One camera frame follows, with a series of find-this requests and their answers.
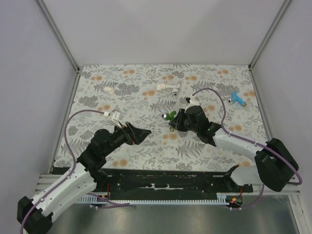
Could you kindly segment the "green faucet chrome knob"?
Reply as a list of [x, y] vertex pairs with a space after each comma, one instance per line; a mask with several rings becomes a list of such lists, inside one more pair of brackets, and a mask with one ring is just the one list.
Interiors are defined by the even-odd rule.
[[170, 112], [170, 113], [163, 113], [163, 114], [161, 115], [161, 118], [162, 118], [163, 120], [165, 120], [165, 121], [172, 121], [172, 120], [174, 120], [175, 115], [176, 115], [176, 111], [172, 111], [172, 112]]

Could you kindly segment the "white PVC elbow fitting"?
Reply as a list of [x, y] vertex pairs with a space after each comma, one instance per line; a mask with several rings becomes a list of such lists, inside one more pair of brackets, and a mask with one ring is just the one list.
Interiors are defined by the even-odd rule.
[[114, 93], [114, 88], [105, 86], [104, 87], [104, 92], [106, 92], [108, 94], [113, 94]]

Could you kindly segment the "white faucet with elbow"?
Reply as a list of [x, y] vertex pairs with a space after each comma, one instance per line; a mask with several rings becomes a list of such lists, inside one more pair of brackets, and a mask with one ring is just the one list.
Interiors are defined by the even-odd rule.
[[179, 93], [179, 89], [181, 87], [181, 84], [167, 84], [167, 83], [161, 83], [156, 85], [156, 91], [160, 92], [162, 90], [167, 90], [167, 89], [171, 89], [172, 90], [172, 94], [174, 96], [177, 96], [177, 94]]

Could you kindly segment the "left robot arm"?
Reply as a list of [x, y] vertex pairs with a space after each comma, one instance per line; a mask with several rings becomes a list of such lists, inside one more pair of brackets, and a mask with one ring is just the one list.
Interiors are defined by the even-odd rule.
[[47, 233], [53, 222], [82, 196], [107, 187], [107, 174], [101, 169], [106, 157], [122, 144], [139, 145], [151, 134], [126, 122], [110, 133], [95, 132], [87, 148], [74, 159], [73, 165], [51, 186], [32, 198], [24, 196], [18, 202], [17, 220], [20, 232]]

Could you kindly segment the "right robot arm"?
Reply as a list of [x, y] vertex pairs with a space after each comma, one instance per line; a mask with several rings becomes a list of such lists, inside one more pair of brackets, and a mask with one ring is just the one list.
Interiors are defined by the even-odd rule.
[[298, 171], [294, 158], [279, 139], [261, 143], [226, 132], [221, 124], [209, 121], [199, 105], [180, 109], [168, 124], [179, 132], [192, 131], [205, 144], [231, 150], [255, 162], [255, 166], [229, 170], [229, 176], [223, 179], [229, 192], [247, 184], [263, 184], [280, 192]]

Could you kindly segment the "floral patterned table mat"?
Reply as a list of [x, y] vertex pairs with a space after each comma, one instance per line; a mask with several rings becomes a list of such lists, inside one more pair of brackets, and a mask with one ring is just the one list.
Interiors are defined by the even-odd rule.
[[69, 167], [94, 133], [114, 129], [104, 112], [119, 112], [122, 123], [148, 129], [138, 146], [123, 145], [107, 158], [107, 168], [226, 171], [252, 161], [233, 151], [204, 144], [192, 132], [169, 126], [186, 98], [195, 95], [211, 122], [247, 138], [267, 140], [246, 65], [85, 65], [71, 106], [66, 137], [55, 167]]

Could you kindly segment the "blue faucet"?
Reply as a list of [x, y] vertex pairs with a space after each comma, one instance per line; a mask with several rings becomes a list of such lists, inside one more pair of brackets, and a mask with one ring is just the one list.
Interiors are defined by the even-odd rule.
[[229, 104], [239, 103], [240, 106], [246, 107], [246, 102], [241, 99], [241, 97], [237, 94], [236, 91], [232, 92], [230, 98], [228, 99]]

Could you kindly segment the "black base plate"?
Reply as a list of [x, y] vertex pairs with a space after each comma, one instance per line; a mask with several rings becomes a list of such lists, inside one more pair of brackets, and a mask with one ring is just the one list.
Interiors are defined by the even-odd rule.
[[[161, 170], [102, 169], [107, 174], [95, 192], [109, 192], [117, 199], [195, 199], [216, 198], [217, 194], [253, 192], [252, 185], [238, 186], [228, 172], [187, 172]], [[55, 168], [55, 173], [66, 173], [67, 168]]]

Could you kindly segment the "aluminium left corner post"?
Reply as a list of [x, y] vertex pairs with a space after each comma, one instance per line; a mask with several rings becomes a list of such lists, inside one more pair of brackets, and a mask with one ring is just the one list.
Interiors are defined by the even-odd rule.
[[40, 11], [42, 12], [44, 18], [46, 19], [50, 29], [52, 30], [52, 33], [54, 34], [54, 36], [56, 37], [62, 51], [64, 52], [64, 54], [66, 55], [68, 61], [70, 62], [72, 68], [74, 69], [74, 71], [76, 73], [79, 72], [79, 65], [76, 62], [76, 60], [74, 59], [73, 54], [71, 53], [61, 31], [59, 30], [57, 24], [55, 23], [52, 14], [50, 13], [47, 5], [45, 4], [45, 2], [43, 0], [35, 0], [36, 4], [38, 5]]

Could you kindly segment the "aluminium corner post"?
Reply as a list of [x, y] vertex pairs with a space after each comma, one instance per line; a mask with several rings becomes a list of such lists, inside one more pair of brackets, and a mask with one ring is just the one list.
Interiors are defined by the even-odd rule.
[[45, 2], [43, 0], [35, 0], [36, 4], [38, 5], [40, 11], [42, 12], [44, 18], [46, 19], [50, 29], [52, 30], [52, 33], [54, 34], [54, 36], [56, 37], [62, 51], [64, 52], [64, 54], [66, 55], [68, 61], [70, 62], [72, 68], [74, 69], [74, 71], [76, 73], [79, 72], [79, 65], [76, 62], [76, 60], [74, 59], [73, 54], [71, 53], [61, 31], [59, 30], [57, 24], [55, 23], [52, 14], [50, 13], [47, 5], [45, 4]]
[[280, 22], [282, 21], [284, 15], [286, 14], [288, 8], [292, 4], [292, 0], [284, 0], [278, 9], [273, 21], [271, 22], [264, 38], [262, 39], [256, 53], [254, 54], [251, 62], [248, 65], [250, 71], [253, 70], [257, 61], [259, 60], [261, 54], [263, 53], [264, 49], [266, 48], [267, 44], [269, 43], [271, 37], [273, 36], [274, 32], [276, 31], [277, 27], [279, 26]]

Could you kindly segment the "aluminium right corner post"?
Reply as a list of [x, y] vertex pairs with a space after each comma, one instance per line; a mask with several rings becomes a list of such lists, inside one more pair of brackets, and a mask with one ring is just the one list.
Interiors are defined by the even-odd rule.
[[269, 43], [271, 37], [273, 36], [274, 32], [276, 31], [277, 27], [279, 26], [280, 22], [282, 21], [284, 15], [286, 14], [288, 8], [292, 4], [292, 0], [284, 0], [278, 9], [273, 21], [271, 22], [264, 38], [262, 39], [256, 53], [254, 54], [251, 62], [248, 65], [250, 71], [253, 70], [257, 61], [259, 60], [261, 54], [263, 53], [264, 49], [266, 48], [267, 44]]

